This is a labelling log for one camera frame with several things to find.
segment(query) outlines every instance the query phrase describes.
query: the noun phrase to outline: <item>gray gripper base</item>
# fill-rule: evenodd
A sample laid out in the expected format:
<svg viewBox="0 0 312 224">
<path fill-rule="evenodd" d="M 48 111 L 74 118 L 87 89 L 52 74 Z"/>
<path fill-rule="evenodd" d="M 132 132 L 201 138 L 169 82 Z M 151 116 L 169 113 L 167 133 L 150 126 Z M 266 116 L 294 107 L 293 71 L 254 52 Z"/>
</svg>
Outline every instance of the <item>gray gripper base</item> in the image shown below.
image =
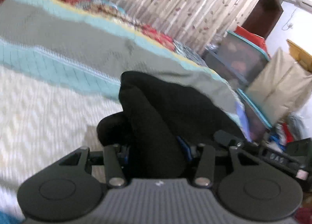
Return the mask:
<svg viewBox="0 0 312 224">
<path fill-rule="evenodd" d="M 31 219 L 24 222 L 39 223 L 43 222 Z M 132 183 L 123 189 L 110 190 L 99 206 L 88 215 L 62 223 L 297 224 L 290 217 L 276 222 L 244 220 L 224 209 L 210 190 L 194 188 L 186 179 L 133 179 Z"/>
</svg>

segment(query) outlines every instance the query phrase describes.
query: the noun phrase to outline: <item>patterned bedding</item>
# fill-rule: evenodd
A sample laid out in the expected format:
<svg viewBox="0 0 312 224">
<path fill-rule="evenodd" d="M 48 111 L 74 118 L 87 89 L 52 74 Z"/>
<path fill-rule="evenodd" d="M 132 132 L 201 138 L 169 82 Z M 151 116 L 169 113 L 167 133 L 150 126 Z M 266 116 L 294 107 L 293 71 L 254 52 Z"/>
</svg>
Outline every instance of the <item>patterned bedding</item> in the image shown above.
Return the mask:
<svg viewBox="0 0 312 224">
<path fill-rule="evenodd" d="M 114 5 L 0 1 L 0 211 L 22 218 L 25 179 L 81 145 L 101 149 L 95 127 L 121 111 L 124 71 L 193 86 L 245 124 L 235 93 L 196 53 Z M 94 175 L 104 180 L 102 169 Z"/>
</svg>

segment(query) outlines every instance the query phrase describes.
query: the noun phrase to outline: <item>black cloth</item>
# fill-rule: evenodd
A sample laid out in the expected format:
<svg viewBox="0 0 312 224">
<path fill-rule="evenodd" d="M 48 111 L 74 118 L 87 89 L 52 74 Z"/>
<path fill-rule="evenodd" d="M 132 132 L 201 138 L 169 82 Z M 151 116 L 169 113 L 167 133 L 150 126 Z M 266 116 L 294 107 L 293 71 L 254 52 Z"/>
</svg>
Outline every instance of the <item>black cloth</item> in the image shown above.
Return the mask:
<svg viewBox="0 0 312 224">
<path fill-rule="evenodd" d="M 146 73 L 123 73 L 119 100 L 123 112 L 99 123 L 98 138 L 103 146 L 129 143 L 133 169 L 149 178 L 182 176 L 187 161 L 177 136 L 212 144 L 222 129 L 244 138 L 237 124 L 199 91 Z"/>
</svg>

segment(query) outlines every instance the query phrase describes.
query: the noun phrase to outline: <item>metal screw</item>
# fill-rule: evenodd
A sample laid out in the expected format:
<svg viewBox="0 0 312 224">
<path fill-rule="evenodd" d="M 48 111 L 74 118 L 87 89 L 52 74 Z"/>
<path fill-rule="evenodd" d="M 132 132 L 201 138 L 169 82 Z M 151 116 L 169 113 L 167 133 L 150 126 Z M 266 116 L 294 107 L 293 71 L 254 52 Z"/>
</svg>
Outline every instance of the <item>metal screw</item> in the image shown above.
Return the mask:
<svg viewBox="0 0 312 224">
<path fill-rule="evenodd" d="M 121 177 L 113 177 L 109 180 L 110 185 L 120 187 L 124 185 L 124 179 Z"/>
<path fill-rule="evenodd" d="M 206 177 L 197 177 L 194 182 L 196 185 L 201 186 L 201 187 L 209 186 L 211 183 L 210 179 Z"/>
</svg>

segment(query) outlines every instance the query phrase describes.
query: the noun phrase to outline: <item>beige bag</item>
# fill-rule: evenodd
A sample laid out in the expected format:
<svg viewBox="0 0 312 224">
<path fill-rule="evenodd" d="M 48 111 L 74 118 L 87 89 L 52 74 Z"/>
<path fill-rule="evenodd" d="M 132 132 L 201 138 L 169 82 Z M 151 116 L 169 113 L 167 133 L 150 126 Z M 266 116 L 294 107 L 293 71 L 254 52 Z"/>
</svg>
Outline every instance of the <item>beige bag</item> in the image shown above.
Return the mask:
<svg viewBox="0 0 312 224">
<path fill-rule="evenodd" d="M 246 94 L 274 125 L 301 108 L 311 91 L 312 74 L 279 48 Z"/>
</svg>

